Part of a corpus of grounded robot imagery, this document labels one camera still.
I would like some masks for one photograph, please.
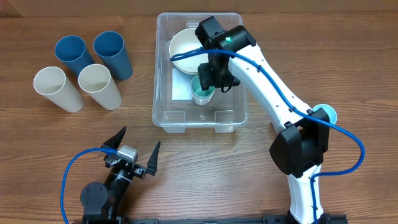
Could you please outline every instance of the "white cup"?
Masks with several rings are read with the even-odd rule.
[[[79,74],[80,88],[107,110],[115,110],[122,104],[122,96],[109,70],[100,64],[85,67]]]
[[[38,94],[69,113],[79,111],[84,105],[83,97],[61,68],[41,69],[33,79],[33,87]]]

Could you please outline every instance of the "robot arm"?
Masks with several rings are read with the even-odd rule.
[[[290,103],[298,110],[308,111],[311,109],[309,105],[300,100],[289,88],[287,88],[285,83],[267,63],[258,45],[248,45],[247,47],[237,51],[237,53],[250,58],[257,64],[261,65],[276,82],[283,94],[289,98]],[[228,69],[250,90],[260,105],[267,111],[277,133],[286,128],[285,124],[295,124],[303,119],[300,115],[291,112],[290,108],[284,103],[269,80],[251,64],[241,60],[240,58],[230,58]],[[292,174],[287,176],[291,198],[290,214],[301,224],[314,222],[310,177],[313,174],[319,173],[320,169],[320,165],[313,166],[306,170],[300,178],[296,178]],[[317,198],[318,208],[317,217],[320,218],[323,213],[323,209],[320,205],[318,182],[315,183],[315,195]]]
[[[125,132],[126,127],[123,127],[104,142],[101,148],[117,149]],[[92,182],[81,191],[80,202],[84,207],[84,215],[79,224],[130,223],[127,217],[120,214],[119,207],[133,177],[145,179],[146,174],[156,175],[159,149],[160,141],[152,152],[147,167],[137,164],[138,152],[128,146],[121,146],[116,154],[106,155],[105,166],[111,171],[104,183]]]
[[[254,38],[243,27],[223,30],[214,17],[200,22],[195,31],[206,50],[229,50],[236,52],[261,66],[280,88],[290,104],[299,111],[329,121],[323,110],[313,112],[300,100],[267,63]],[[271,117],[278,136],[270,148],[271,157],[277,167],[287,174],[291,205],[290,215],[300,224],[314,222],[310,177],[320,172],[323,153],[327,151],[329,129],[303,119],[294,113],[283,101],[268,78],[250,63],[237,57],[208,54],[209,63],[198,67],[201,86],[223,88],[243,83]],[[319,198],[319,184],[315,182],[317,218],[323,214]]]

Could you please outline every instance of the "blue cup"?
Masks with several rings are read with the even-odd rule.
[[[106,31],[94,40],[94,51],[98,54],[112,76],[126,80],[132,75],[130,58],[123,37],[115,31]]]
[[[77,77],[87,65],[94,64],[84,40],[76,35],[69,35],[60,39],[55,46],[55,56],[70,68]]]

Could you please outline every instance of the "blue wire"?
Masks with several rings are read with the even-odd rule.
[[[349,174],[351,172],[354,172],[356,169],[358,169],[358,167],[362,164],[364,158],[365,158],[365,146],[363,145],[363,143],[361,142],[361,140],[359,140],[354,134],[350,133],[349,131],[331,124],[329,122],[326,121],[322,121],[321,119],[318,118],[314,118],[310,115],[307,115],[301,111],[299,111],[295,106],[293,106],[286,98],[286,96],[282,93],[282,90],[280,90],[280,88],[278,87],[278,85],[276,84],[276,82],[272,79],[272,77],[264,70],[264,68],[260,67],[256,62],[248,59],[247,57],[237,54],[235,52],[230,52],[227,50],[203,50],[203,48],[199,48],[199,49],[195,49],[195,50],[191,50],[189,52],[183,53],[183,54],[177,54],[177,55],[173,55],[173,57],[171,57],[171,61],[176,61],[176,60],[182,60],[185,58],[189,58],[192,56],[196,56],[196,55],[200,55],[200,54],[226,54],[229,56],[233,56],[233,57],[237,57],[240,58],[242,60],[244,60],[247,63],[250,63],[251,65],[253,65],[254,67],[256,67],[257,69],[259,69],[269,80],[269,82],[272,84],[272,86],[275,88],[275,90],[278,92],[279,96],[282,98],[282,100],[286,103],[286,105],[292,109],[295,113],[297,113],[298,115],[302,116],[305,119],[308,119],[310,121],[322,124],[324,126],[328,126],[329,128],[333,128],[345,135],[347,135],[348,137],[350,137],[352,140],[354,140],[360,150],[361,150],[361,155],[358,159],[358,162],[355,163],[355,165],[347,170],[342,170],[342,171],[336,171],[336,172],[320,172],[317,174],[314,174],[311,176],[310,181],[311,181],[311,193],[312,193],[312,203],[313,203],[313,219],[314,219],[314,223],[318,224],[318,220],[317,220],[317,200],[315,198],[315,188],[314,188],[314,182],[315,182],[315,178],[316,177],[320,177],[320,176],[324,176],[324,175],[344,175],[344,174]]]
[[[62,213],[63,221],[64,221],[66,224],[69,224],[69,222],[68,222],[67,214],[65,213],[65,208],[63,207],[63,195],[64,195],[64,193],[65,193],[65,183],[66,183],[66,181],[67,181],[67,175],[68,175],[69,168],[72,166],[73,162],[74,162],[75,160],[77,160],[80,156],[82,156],[82,155],[84,155],[84,154],[86,154],[86,153],[89,153],[89,152],[97,152],[97,151],[99,151],[99,152],[104,152],[104,153],[106,153],[107,155],[109,155],[109,154],[115,154],[115,153],[116,153],[116,150],[114,150],[114,149],[94,148],[94,149],[87,149],[87,150],[84,150],[83,152],[81,152],[81,153],[75,155],[75,157],[69,162],[67,168],[65,169],[65,172],[63,173],[62,186],[61,186],[61,194],[60,194],[60,206],[61,206],[61,213]]]

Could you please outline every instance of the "white paper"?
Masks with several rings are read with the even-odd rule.
[[[172,99],[173,100],[192,100],[191,79],[187,78],[176,68],[172,70]]]

